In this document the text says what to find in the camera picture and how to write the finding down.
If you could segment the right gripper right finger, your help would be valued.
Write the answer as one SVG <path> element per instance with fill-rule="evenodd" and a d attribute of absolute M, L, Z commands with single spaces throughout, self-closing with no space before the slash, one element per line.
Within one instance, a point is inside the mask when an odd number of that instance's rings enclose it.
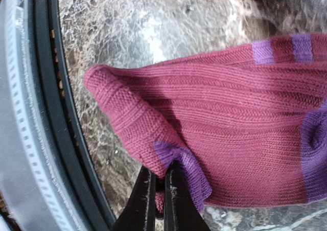
<path fill-rule="evenodd" d="M 165 176 L 164 230 L 210 231 L 197 211 L 178 161 L 173 161 Z"/>

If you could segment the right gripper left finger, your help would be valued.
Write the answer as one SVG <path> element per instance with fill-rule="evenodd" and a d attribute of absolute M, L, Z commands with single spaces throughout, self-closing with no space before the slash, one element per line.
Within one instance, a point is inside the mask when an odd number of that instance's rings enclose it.
<path fill-rule="evenodd" d="M 155 230 L 156 176 L 141 167 L 129 200 L 118 217 L 112 231 L 154 231 Z"/>

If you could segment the magenta purple sock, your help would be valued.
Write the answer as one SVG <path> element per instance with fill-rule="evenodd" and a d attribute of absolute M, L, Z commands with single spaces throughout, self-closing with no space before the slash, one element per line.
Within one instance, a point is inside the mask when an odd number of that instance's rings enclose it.
<path fill-rule="evenodd" d="M 324 34 L 137 69 L 98 64 L 84 84 L 128 154 L 159 180 L 179 161 L 198 211 L 326 198 Z"/>

